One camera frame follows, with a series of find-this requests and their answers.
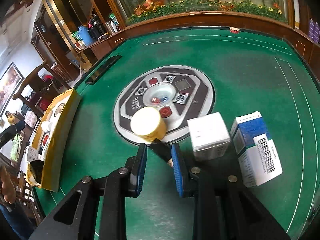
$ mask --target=green table surface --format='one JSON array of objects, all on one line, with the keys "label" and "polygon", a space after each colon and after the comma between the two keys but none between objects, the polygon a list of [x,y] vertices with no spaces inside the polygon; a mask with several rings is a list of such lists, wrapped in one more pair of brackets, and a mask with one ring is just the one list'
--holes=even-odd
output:
[{"label": "green table surface", "polygon": [[[320,96],[305,65],[285,41],[224,28],[186,28],[132,38],[110,56],[122,55],[95,85],[77,87],[82,97],[65,147],[59,192],[37,189],[48,214],[85,175],[107,176],[136,154],[113,124],[115,101],[134,78],[165,65],[187,65],[204,72],[215,89],[212,112],[230,129],[235,117],[260,111],[282,164],[283,173],[252,189],[291,237],[299,234],[318,187]],[[192,153],[190,138],[179,142]],[[225,155],[206,165],[225,178],[239,176],[231,144]],[[101,201],[96,226],[100,226]],[[172,169],[148,150],[140,197],[126,198],[129,240],[192,239],[193,199],[181,199]]]}]

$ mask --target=red button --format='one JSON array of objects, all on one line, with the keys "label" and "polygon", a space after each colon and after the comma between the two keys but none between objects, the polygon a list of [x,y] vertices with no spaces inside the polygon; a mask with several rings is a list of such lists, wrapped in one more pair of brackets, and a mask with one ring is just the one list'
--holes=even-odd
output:
[{"label": "red button", "polygon": [[154,84],[156,84],[156,83],[158,83],[158,79],[157,79],[157,78],[151,78],[151,79],[149,80],[149,84],[150,84],[150,85],[154,85]]},{"label": "red button", "polygon": [[165,107],[161,108],[159,112],[160,112],[162,118],[167,118],[172,114],[169,106],[165,106]]}]

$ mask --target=person's hand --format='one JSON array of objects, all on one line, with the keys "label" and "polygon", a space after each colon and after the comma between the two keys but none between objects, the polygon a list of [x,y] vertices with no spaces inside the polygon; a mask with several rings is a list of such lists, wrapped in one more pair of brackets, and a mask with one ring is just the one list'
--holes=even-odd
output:
[{"label": "person's hand", "polygon": [[13,204],[16,200],[16,190],[10,179],[10,174],[7,173],[5,167],[0,168],[0,179],[2,181],[0,193],[3,195],[5,201]]}]

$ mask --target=blue pitcher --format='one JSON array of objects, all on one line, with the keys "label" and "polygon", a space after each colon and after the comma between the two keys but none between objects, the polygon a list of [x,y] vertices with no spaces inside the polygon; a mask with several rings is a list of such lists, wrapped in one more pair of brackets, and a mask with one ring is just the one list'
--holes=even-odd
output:
[{"label": "blue pitcher", "polygon": [[90,46],[94,42],[94,39],[90,36],[88,28],[86,26],[80,26],[78,31],[79,38],[84,42],[85,46]]}]

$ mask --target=screw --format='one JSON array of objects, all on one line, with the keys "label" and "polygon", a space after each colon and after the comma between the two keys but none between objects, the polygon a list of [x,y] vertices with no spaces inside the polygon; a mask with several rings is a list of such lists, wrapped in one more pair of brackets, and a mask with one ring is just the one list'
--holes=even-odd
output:
[{"label": "screw", "polygon": [[90,176],[84,176],[84,177],[81,179],[81,181],[82,181],[83,183],[88,183],[88,182],[91,181],[91,177],[90,177]]},{"label": "screw", "polygon": [[238,181],[238,178],[237,178],[235,175],[230,175],[230,176],[228,177],[228,180],[229,180],[230,182],[237,182],[237,181]]},{"label": "screw", "polygon": [[201,169],[198,168],[198,167],[193,167],[193,168],[191,168],[191,172],[192,172],[193,174],[198,174],[198,173],[200,173],[200,171],[201,171]]},{"label": "screw", "polygon": [[126,173],[128,172],[128,169],[127,169],[126,167],[121,167],[121,168],[118,170],[118,172],[119,172],[120,174],[126,174]]}]

